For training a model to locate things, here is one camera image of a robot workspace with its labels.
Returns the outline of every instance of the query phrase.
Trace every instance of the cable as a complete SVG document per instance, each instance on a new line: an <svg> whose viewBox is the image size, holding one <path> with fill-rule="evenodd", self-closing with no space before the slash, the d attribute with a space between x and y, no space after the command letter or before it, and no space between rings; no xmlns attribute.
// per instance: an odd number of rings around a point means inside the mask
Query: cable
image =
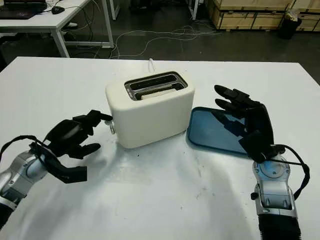
<svg viewBox="0 0 320 240"><path fill-rule="evenodd" d="M200 23L200 22L194 22L194 24L203 25L203 26L206 26L206 27L209 28L209 29L215 29L215 30L216 30L216 28L215 28L214 26L210 26L210 25L209 25L209 22L208 22L208 24Z"/></svg>
<svg viewBox="0 0 320 240"><path fill-rule="evenodd" d="M94 36L94 33L93 33L93 31L92 31L92 28L91 28L91 24L93 23L93 20L94 20L94 17L95 17L95 12L94 12L94 7L92 7L92 19L91 19L91 21L89 22L89 20L88 20L88 15L87 15L87 12L83 9L83 7L80 7L80 6L69 6L69 7L65 7L64 9L72 9L72 8L80 8L81 10L82 10L82 12L83 12L83 14L84 14L84 19L85 19L85 22L86 22L86 26L89 26L89 42L91 42L92 41L92 39L93 39L93 36Z"/></svg>
<svg viewBox="0 0 320 240"><path fill-rule="evenodd" d="M301 191L302 191L302 190L308 185L308 183L309 183L309 180L310 180L310 168L308 167L307 164L304 163L304 161L302 160L302 158L299 156L299 154L298 154L292 147L290 147L290 146L288 146L288 145L284 145L284 144L276 144L276 146L290 150L290 151L295 155L295 157L299 160L299 162L301 163L301 166L302 166L302 169L303 169L303 172L304 172L304 178L303 178L303 180L302 180L301 186L300 186L300 187L298 188L298 190L295 191L295 193L293 194L294 200L296 200L296 199L300 196Z"/></svg>
<svg viewBox="0 0 320 240"><path fill-rule="evenodd" d="M89 42L91 42L92 39L94 38L94 32L92 31L92 23L94 22L94 20L95 20L95 6L94 6L94 4L92 3L92 18L91 18L91 22L88 24L89 29L90 29L90 31L91 31L92 34L91 34L91 39L90 39Z"/></svg>
<svg viewBox="0 0 320 240"><path fill-rule="evenodd" d="M94 59L95 59L97 56L99 56L98 53L99 53L100 49L102 49L102 42L101 42L101 45L100 45L100 47L98 48L98 50L95 52L95 55L94 55L94 57L93 57Z"/></svg>
<svg viewBox="0 0 320 240"><path fill-rule="evenodd" d="M58 4L58 3L60 3L62 0L58 0L55 4L54 4L54 7Z"/></svg>
<svg viewBox="0 0 320 240"><path fill-rule="evenodd" d="M73 55L72 57L76 57L76 56L81 55L81 54L94 54L95 56L98 56L101 59L101 57L97 53L94 53L94 52L91 52L91 51L79 52L79 53Z"/></svg>
<svg viewBox="0 0 320 240"><path fill-rule="evenodd" d="M118 56L112 56L111 59L113 59L113 58L118 58L118 59L119 59L120 57L138 57L138 56L140 56L140 55L142 55L142 54L145 53L145 51L146 51L147 48L148 48L149 43L151 43L151 42L154 41L154 40L159 40L159 39L172 39L172 40L180 40L180 41L190 41L190 40L195 39L196 37L197 37L197 36L194 36L194 37L189 38L189 39L175 38L175 37L168 37L168 36L156 37L156 38L153 38L153 39L149 40L149 41L146 43L146 45L145 45L144 49L142 50L142 52L140 52L140 53L138 53L138 54L135 54L135 55L118 55Z"/></svg>
<svg viewBox="0 0 320 240"><path fill-rule="evenodd" d="M1 161L1 158L2 158L2 154L4 153L4 151L14 142L17 142L17 141L20 141L20 140L24 140L24 139L29 139L29 140L33 140L34 143L35 143L35 148L36 148L36 156L38 157L39 161L42 162L44 164L44 162L42 161L41 159L41 156L39 154L39 151L38 151L38 144L40 144L41 146L43 147L48 147L47 145L45 145L43 142L41 142L40 140L37 139L37 137L33 136L33 135L20 135L20 136L17 136L15 137L14 139L12 139L11 141L5 143L1 150L0 150L0 161Z"/></svg>
<svg viewBox="0 0 320 240"><path fill-rule="evenodd" d="M191 28L190 31L192 30L193 33L186 33L186 27L189 27ZM120 51L119 51L119 48L118 48L118 42L119 42L119 39L120 37L126 35L126 34L131 34L131 33L135 33L135 32L144 32L144 33L154 33L154 34L170 34L170 35L175 35L175 36L194 36L194 37L191 37L189 39L184 39L184 38L174 38L174 37L156 37L156 38L153 38L151 40L149 40L144 49L142 50L142 52L138 53L138 54L135 54L135 55L120 55ZM148 48L148 45L149 43L151 43L152 41L154 40L159 40L159 39L173 39L173 40L180 40L180 41L191 41L193 39L195 39L197 36L199 35L216 35L216 34L213 34L215 33L216 30L214 31L209 31L209 32L201 32L201 31L195 31L193 29L192 26L190 25L185 25L183 26L183 29L176 29L176 30L173 30L171 32L157 32L157 31L148 31L148 30L133 30L133 31L129 31L129 32L125 32L125 33L122 33L121 35L119 35L117 38L116 38L116 41L115 41L115 47L114 49L112 49L111 53L110 53L110 57L109 59L114 59L114 58L117 58L119 59L120 57L138 57L140 55L142 55ZM116 56L112 56L113 55L113 52L117 50L117 55Z"/></svg>
<svg viewBox="0 0 320 240"><path fill-rule="evenodd" d="M92 2L94 2L94 4L96 5L96 8L97 8L98 11L101 13L101 9L100 9L99 4L98 4L95 0L92 0Z"/></svg>
<svg viewBox="0 0 320 240"><path fill-rule="evenodd" d="M149 58L149 61L148 61L148 70L149 70L149 73L151 72L151 71L150 71L150 64L151 64L151 66L152 66L153 71L155 72L155 71L156 71L156 68L155 68L155 66L154 66L154 60L153 60L151 57Z"/></svg>

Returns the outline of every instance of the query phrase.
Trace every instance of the robotic arm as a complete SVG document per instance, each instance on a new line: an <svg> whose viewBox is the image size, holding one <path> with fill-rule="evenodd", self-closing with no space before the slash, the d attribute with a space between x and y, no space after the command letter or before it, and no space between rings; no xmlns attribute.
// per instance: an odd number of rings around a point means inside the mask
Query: robotic arm
<svg viewBox="0 0 320 240"><path fill-rule="evenodd" d="M232 134L241 136L239 143L253 159L252 170L257 180L251 199L255 200L261 239L298 240L301 231L298 224L295 200L310 179L309 167L289 146L274 144L274 134L268 111L262 103L237 89L215 85L215 91L229 101L216 99L216 104L244 124L229 120L224 114L212 112L218 121ZM289 149L300 163L289 162L281 155ZM288 185L289 164L301 165L305 177L301 187L293 194Z"/></svg>
<svg viewBox="0 0 320 240"><path fill-rule="evenodd" d="M33 184L47 173L66 184L87 181L86 166L67 168L57 158L67 154L70 158L83 159L98 150L98 143L84 146L80 144L94 134L93 127L101 120L110 122L112 119L112 116L91 110L88 115L66 119L56 125L43 141L49 144L44 144L32 135L18 136L6 143L1 149L0 160L3 152L13 142L23 139L34 141L29 145L30 150L20 153L11 166L0 173L0 230Z"/></svg>

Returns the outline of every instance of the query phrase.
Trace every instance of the white desk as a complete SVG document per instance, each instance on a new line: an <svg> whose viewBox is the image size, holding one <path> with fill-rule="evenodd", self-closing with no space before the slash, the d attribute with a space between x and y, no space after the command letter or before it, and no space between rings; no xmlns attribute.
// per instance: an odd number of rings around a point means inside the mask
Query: white desk
<svg viewBox="0 0 320 240"><path fill-rule="evenodd" d="M69 58L66 45L103 46L106 48L113 48L114 42L106 0L102 0L101 2L108 33L108 42L70 42L65 41L61 35L60 30L62 27L65 26L79 11L82 11L81 8L84 8L89 2L90 0L63 0L59 2L57 6L67 9L59 14L53 15L51 12L43 12L27 20L1 19L0 33L51 33L60 55L65 58Z"/></svg>
<svg viewBox="0 0 320 240"><path fill-rule="evenodd" d="M184 72L193 81L194 107L217 107L215 84L267 106L275 142L292 146L310 166L296 207L302 239L319 238L320 88L309 74L298 63L153 63L157 71ZM61 120L91 109L109 114L106 84L148 69L139 60L18 57L0 73L0 146L21 134L43 138ZM102 148L82 161L61 161L87 165L88 181L64 184L48 174L11 215L1 240L260 239L251 160L191 148L185 133L124 149L103 123L86 143ZM11 146L0 170L28 144ZM302 179L302 169L292 166L293 191Z"/></svg>

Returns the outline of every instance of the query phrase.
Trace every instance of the computer mouse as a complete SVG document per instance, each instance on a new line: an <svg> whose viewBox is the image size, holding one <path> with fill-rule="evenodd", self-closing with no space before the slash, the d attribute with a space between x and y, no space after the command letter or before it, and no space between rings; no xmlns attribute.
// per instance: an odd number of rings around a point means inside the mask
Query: computer mouse
<svg viewBox="0 0 320 240"><path fill-rule="evenodd" d="M51 8L52 14L59 14L62 13L64 10L65 8L62 6L54 6L53 8Z"/></svg>

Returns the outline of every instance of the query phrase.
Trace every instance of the wooden box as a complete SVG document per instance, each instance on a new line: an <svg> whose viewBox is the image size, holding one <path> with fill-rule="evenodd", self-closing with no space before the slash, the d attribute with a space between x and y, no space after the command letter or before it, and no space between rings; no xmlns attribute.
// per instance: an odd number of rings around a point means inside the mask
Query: wooden box
<svg viewBox="0 0 320 240"><path fill-rule="evenodd" d="M300 12L320 13L320 0L292 0L290 7Z"/></svg>
<svg viewBox="0 0 320 240"><path fill-rule="evenodd" d="M222 11L212 0L207 1L207 8L209 16L218 30L274 30L278 28L284 15L277 12Z"/></svg>
<svg viewBox="0 0 320 240"><path fill-rule="evenodd" d="M250 29L254 23L254 13L221 12L217 7L212 14L212 22L217 29Z"/></svg>
<svg viewBox="0 0 320 240"><path fill-rule="evenodd" d="M297 27L297 31L320 31L320 14L301 14L299 18L301 18L302 22L300 26Z"/></svg>
<svg viewBox="0 0 320 240"><path fill-rule="evenodd" d="M213 0L219 10L284 11L292 0Z"/></svg>
<svg viewBox="0 0 320 240"><path fill-rule="evenodd" d="M251 29L276 30L283 16L283 13L258 13Z"/></svg>

